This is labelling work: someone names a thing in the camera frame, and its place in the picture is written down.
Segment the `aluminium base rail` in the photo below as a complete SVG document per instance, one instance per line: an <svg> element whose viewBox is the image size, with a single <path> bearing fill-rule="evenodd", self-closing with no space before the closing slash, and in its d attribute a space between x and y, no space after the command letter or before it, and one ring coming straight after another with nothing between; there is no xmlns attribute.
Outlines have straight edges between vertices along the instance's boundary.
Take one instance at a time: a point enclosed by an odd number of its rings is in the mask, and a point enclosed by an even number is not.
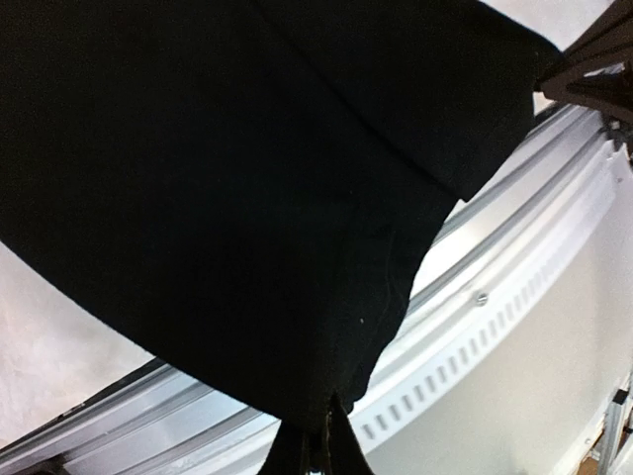
<svg viewBox="0 0 633 475"><path fill-rule="evenodd" d="M446 224L439 261L486 218L494 228L418 291L351 415L364 452L395 440L481 364L535 308L612 207L626 158L621 122L565 107L515 167ZM270 416L165 365L64 415L5 452L5 474L253 474Z"/></svg>

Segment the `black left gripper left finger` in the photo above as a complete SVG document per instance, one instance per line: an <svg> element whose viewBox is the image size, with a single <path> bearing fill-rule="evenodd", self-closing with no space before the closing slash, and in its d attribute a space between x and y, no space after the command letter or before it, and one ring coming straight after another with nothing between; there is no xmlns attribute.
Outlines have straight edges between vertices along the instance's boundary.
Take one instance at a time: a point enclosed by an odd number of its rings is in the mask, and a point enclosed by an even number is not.
<svg viewBox="0 0 633 475"><path fill-rule="evenodd" d="M306 475L307 435L286 422L280 424L260 475Z"/></svg>

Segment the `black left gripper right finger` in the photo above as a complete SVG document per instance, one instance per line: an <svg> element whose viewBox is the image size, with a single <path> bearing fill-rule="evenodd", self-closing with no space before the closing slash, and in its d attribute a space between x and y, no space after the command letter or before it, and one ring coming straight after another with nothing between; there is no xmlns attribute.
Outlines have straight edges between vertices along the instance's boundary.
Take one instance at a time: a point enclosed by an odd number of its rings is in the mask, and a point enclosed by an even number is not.
<svg viewBox="0 0 633 475"><path fill-rule="evenodd" d="M323 473L374 475L337 395L330 400L323 427Z"/></svg>

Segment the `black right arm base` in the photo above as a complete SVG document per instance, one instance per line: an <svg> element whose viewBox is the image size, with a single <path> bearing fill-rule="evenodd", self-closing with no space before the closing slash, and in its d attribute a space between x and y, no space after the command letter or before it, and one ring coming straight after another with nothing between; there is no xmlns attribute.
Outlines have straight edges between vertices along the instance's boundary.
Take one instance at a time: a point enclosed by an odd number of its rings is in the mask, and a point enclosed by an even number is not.
<svg viewBox="0 0 633 475"><path fill-rule="evenodd" d="M537 89L550 100L632 122L632 2L616 0L545 73Z"/></svg>

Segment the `black t-shirt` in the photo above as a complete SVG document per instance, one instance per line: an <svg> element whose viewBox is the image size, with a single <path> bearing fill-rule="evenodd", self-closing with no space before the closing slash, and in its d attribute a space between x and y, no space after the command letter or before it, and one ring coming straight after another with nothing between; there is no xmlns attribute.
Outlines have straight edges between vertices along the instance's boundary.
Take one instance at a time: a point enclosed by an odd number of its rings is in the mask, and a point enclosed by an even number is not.
<svg viewBox="0 0 633 475"><path fill-rule="evenodd" d="M560 56L479 1L5 1L1 240L152 354L317 432Z"/></svg>

